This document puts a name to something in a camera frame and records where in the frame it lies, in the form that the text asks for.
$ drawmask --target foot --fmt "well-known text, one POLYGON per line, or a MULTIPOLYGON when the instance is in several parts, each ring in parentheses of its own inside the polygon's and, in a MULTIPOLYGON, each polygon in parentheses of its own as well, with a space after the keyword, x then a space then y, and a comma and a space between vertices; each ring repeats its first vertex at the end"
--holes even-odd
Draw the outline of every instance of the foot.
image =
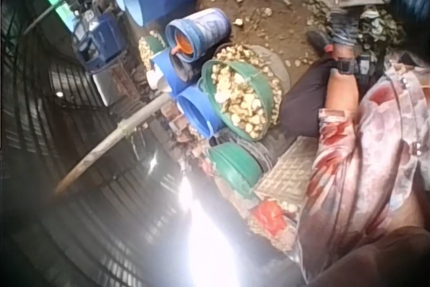
POLYGON ((333 51, 333 46, 330 36, 318 28, 310 28, 306 32, 306 38, 309 44, 320 54, 321 56, 325 53, 333 51))

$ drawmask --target woven mat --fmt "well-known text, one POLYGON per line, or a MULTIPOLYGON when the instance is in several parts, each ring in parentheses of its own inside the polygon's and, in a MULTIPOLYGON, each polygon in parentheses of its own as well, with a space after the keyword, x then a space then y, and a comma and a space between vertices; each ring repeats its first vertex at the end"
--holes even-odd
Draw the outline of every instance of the woven mat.
POLYGON ((275 167, 257 183, 255 194, 262 200, 274 198, 301 205, 317 148, 317 139, 298 137, 287 152, 279 158, 275 167))

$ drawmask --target red object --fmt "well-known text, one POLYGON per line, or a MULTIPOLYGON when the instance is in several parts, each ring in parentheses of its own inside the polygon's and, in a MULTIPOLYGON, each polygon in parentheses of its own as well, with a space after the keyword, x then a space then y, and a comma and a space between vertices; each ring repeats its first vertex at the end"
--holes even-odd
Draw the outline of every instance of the red object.
POLYGON ((287 227, 282 209, 276 202, 264 201, 251 213, 271 235, 277 235, 287 227))

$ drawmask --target green bowl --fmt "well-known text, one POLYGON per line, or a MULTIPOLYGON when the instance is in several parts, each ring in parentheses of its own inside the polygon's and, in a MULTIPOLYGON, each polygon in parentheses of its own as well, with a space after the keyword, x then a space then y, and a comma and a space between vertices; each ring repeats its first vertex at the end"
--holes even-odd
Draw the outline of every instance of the green bowl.
POLYGON ((226 142, 208 149, 208 157, 232 189, 244 198, 253 195, 252 188, 263 172, 251 154, 233 142, 226 142))
POLYGON ((230 129, 249 141, 258 141, 263 138, 269 128, 270 115, 275 102, 273 100, 271 86, 261 71, 257 70, 253 65, 244 62, 209 60, 202 67, 202 80, 200 81, 200 87, 208 94, 211 106, 230 129), (256 94, 259 96, 261 105, 263 106, 264 117, 267 122, 258 138, 251 138, 247 132, 233 125, 229 116, 221 112, 220 104, 215 100, 216 86, 212 82, 212 67, 215 64, 228 65, 231 69, 242 75, 245 81, 251 84, 251 87, 253 87, 256 94))

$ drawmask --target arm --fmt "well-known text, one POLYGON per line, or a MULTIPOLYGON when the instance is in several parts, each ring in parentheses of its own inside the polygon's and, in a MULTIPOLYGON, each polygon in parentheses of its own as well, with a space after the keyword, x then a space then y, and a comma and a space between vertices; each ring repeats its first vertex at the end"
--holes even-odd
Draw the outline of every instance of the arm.
MULTIPOLYGON (((335 44, 333 58, 354 58, 353 47, 335 44)), ((332 69, 327 86, 325 108, 356 112, 358 108, 358 88, 354 75, 342 75, 337 69, 332 69)))

